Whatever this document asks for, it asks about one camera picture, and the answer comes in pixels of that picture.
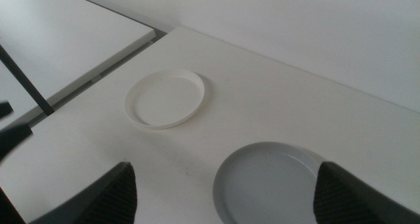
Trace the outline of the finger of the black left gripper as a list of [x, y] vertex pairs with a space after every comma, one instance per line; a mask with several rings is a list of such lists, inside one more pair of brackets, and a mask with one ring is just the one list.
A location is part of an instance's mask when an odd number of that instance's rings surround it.
[[4, 118], [12, 113], [13, 113], [13, 109], [9, 102], [7, 101], [0, 102], [0, 118]]
[[32, 134], [28, 124], [20, 124], [1, 131], [1, 160]]

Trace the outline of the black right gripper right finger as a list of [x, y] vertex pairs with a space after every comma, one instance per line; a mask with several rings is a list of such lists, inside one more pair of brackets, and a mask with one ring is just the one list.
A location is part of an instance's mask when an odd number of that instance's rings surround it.
[[385, 196], [334, 162], [322, 162], [314, 192], [317, 223], [419, 224], [419, 214]]

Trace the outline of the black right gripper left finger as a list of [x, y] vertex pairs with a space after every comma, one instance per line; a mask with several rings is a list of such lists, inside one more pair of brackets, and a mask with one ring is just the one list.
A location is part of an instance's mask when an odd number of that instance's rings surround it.
[[137, 210], [137, 186], [131, 163], [120, 162], [94, 183], [33, 223], [131, 224]]

